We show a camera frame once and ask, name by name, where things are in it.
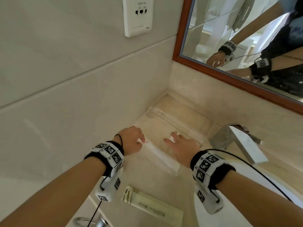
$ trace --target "wooden frame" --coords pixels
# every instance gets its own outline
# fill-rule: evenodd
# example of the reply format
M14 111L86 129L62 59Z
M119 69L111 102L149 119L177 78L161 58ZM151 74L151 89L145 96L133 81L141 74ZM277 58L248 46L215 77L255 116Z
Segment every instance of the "wooden frame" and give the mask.
M191 4L192 0L184 0L183 3L183 9L181 13L181 18L180 18L180 24L179 24L179 29L178 29L178 34L177 34L177 39L176 39L176 44L175 44L175 49L174 49L174 54L173 54L173 60L183 64L185 66L188 66L190 68L193 68L199 72L202 72L206 75L209 75L211 77L214 77L220 81L223 81L225 83L228 83L234 87L237 87L241 90L247 91L253 95L256 95L262 99L265 99L269 102L275 103L281 107L284 107L288 110L294 111L298 114L303 115L303 104L301 102L298 102L294 99L287 98L286 96L282 96L278 93L273 93L269 90L262 89L260 87L254 86L250 83L247 83L245 81L239 80L237 78L233 78L229 75L226 75L224 73L221 73L217 70L214 70L212 68L209 68L207 66L204 66L202 64L199 64L197 62L194 62L190 59L184 58L180 56L181 48L182 48L182 43L183 43L183 37L186 32L186 26L187 26L187 21L189 17L189 13L191 10Z

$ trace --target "sink basin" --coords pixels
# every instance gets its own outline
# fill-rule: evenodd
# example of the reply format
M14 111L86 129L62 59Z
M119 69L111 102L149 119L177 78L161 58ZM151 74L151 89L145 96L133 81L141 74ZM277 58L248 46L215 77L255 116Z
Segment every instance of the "sink basin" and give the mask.
M267 187L268 189L276 192L277 194L282 194L271 185L265 178L263 178L259 173L250 168L249 166L236 161L230 161L230 164L233 165L237 172L244 175L245 177L254 180L255 182ZM298 206L303 208L303 202L294 195L287 188L282 186L276 180L270 178L266 175L273 183L275 183L290 199ZM243 217L243 215L236 209L236 207L220 192L218 192L222 199L224 200L224 208L214 214L210 215L205 210L204 206L200 202L198 196L194 195L196 215L200 227L219 227L219 226L241 226L241 227L251 227L252 225Z

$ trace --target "hand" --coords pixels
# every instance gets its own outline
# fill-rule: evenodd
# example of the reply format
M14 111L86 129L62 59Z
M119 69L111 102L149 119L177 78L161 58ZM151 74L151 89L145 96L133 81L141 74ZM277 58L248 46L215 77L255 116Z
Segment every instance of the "hand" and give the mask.
M224 52L218 52L212 55L206 62L207 65L217 68L224 65L226 54Z
M227 71L227 73L238 76L240 78L252 75L252 71L250 68L233 69L233 70Z
M138 142L138 139L141 139L143 143L145 143L145 137L142 134L140 128L131 126L129 128L125 128L118 132L121 136L123 141L123 149L124 149L124 156L131 155L137 153L142 148L142 143ZM114 137L112 141L115 141L121 145L121 139L117 135Z
M183 135L177 135L172 132L171 136L174 138L175 143L169 139L163 141L173 149L176 159L184 166L190 168L190 162L196 153L200 151L196 141L186 139Z

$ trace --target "person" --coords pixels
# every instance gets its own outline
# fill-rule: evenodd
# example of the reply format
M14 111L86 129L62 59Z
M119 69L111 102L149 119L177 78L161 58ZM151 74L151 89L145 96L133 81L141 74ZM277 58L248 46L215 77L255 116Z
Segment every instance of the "person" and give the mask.
M140 128L123 129L113 143L122 145L124 155L135 154L145 143ZM194 140L172 132L175 143L170 146L177 160L191 167L195 156L201 152ZM91 156L50 182L13 213L0 222L0 227L65 227L80 208L94 186L106 171L106 164ZM242 176L234 170L215 185L253 226L302 226L303 210L262 185Z
M303 0L279 0L231 39L237 45L271 21L285 13L290 13L285 26L261 52L261 58L268 59L271 63L268 64L268 70L258 72L259 69L252 65L249 68L230 70L228 73L241 78L252 76L257 80L253 81L254 83L265 83L303 98L302 5ZM223 51L215 53L206 64L213 67L222 66L225 63L226 55Z

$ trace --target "forearm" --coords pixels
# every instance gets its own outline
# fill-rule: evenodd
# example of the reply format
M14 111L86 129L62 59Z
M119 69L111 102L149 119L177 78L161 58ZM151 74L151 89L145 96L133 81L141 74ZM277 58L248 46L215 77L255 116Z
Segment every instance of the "forearm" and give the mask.
M246 38L250 37L252 34L260 30L262 27L266 26L269 22L280 17L281 15L283 15L281 4L276 3L247 26L245 26L240 32L238 32L232 38L232 41L236 44L240 44Z
M216 187L253 226L302 226L300 207L235 171Z
M64 227L106 170L90 157L46 185L0 222L0 227Z
M273 58L271 61L272 71L303 64L303 47L292 50L282 56Z

